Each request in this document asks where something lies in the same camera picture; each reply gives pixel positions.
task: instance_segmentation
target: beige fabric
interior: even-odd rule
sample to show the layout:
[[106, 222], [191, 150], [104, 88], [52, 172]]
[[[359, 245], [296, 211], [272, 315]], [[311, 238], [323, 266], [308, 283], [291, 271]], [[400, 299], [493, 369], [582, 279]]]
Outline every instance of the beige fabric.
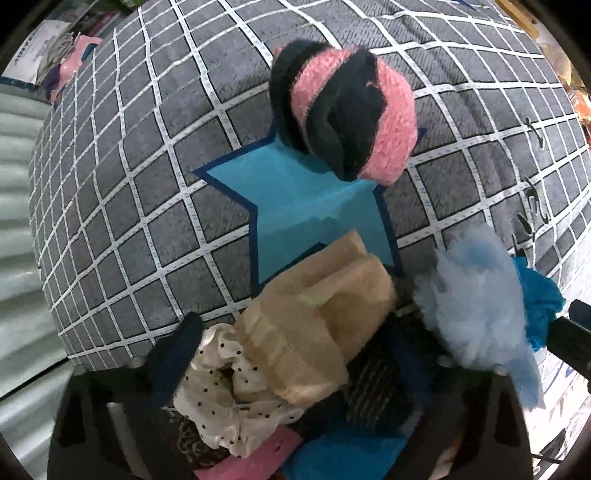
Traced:
[[348, 382], [346, 364], [395, 301], [390, 276], [357, 232], [273, 279], [236, 322], [270, 389], [310, 407]]

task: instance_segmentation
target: pink and black sock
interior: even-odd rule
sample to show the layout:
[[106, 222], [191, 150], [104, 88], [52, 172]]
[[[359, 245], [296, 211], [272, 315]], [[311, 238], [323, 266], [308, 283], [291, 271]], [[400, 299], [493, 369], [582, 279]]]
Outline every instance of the pink and black sock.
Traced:
[[341, 180], [393, 183], [417, 141], [410, 85], [361, 48], [293, 41], [275, 56], [269, 96], [282, 141]]

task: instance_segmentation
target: light blue fluffy fabric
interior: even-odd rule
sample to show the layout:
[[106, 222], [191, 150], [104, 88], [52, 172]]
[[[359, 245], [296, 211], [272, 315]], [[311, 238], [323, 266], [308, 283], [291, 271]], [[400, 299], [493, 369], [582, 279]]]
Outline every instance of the light blue fluffy fabric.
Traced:
[[540, 373], [525, 338], [519, 277], [492, 228], [471, 227], [447, 251], [438, 250], [437, 269], [415, 279], [414, 300], [426, 328], [439, 334], [459, 365], [502, 365], [523, 408], [543, 406]]

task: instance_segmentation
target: white polka dot cloth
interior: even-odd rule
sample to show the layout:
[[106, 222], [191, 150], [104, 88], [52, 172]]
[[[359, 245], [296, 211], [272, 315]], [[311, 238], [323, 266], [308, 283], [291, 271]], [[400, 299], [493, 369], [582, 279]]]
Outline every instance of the white polka dot cloth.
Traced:
[[[232, 368], [231, 380], [221, 373], [224, 367]], [[203, 332], [174, 406], [195, 422], [205, 444], [221, 445], [239, 457], [249, 456], [278, 425], [304, 413], [267, 389], [264, 375], [242, 353], [234, 327], [226, 323]]]

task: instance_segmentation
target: pink plastic item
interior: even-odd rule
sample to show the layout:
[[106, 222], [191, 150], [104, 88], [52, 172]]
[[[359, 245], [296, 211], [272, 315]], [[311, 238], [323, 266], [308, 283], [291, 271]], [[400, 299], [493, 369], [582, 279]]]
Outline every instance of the pink plastic item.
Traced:
[[199, 480], [267, 480], [302, 443], [301, 437], [285, 425], [248, 458], [230, 456], [213, 468], [195, 470]]
[[51, 91], [49, 98], [50, 103], [56, 101], [57, 95], [64, 88], [64, 85], [70, 81], [70, 79], [76, 74], [78, 69], [82, 66], [82, 55], [86, 51], [86, 47], [91, 44], [99, 45], [103, 41], [99, 37], [87, 37], [86, 35], [80, 35], [76, 39], [74, 44], [74, 50], [70, 53], [68, 58], [64, 59], [60, 66], [60, 82], [57, 84], [57, 88]]

